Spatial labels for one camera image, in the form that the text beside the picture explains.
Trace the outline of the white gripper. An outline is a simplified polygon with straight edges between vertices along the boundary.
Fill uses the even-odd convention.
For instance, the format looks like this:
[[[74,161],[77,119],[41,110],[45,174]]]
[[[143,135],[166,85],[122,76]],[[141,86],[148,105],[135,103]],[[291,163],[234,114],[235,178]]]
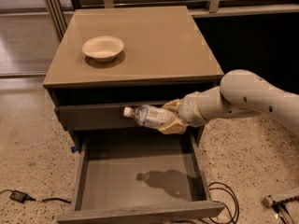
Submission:
[[[162,134],[180,134],[187,129],[187,124],[191,127],[200,127],[207,124],[199,110],[200,93],[198,91],[187,94],[181,100],[172,100],[163,105],[163,109],[171,112],[178,112],[177,116],[172,116],[164,120],[158,128]]]

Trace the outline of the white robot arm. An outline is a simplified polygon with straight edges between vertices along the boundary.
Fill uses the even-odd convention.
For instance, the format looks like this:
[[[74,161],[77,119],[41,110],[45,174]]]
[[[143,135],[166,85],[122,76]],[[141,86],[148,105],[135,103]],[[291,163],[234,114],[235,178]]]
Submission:
[[[299,95],[279,89],[247,70],[225,74],[219,86],[196,91],[164,105],[174,119],[160,129],[163,134],[183,133],[213,119],[270,116],[294,133],[299,133]]]

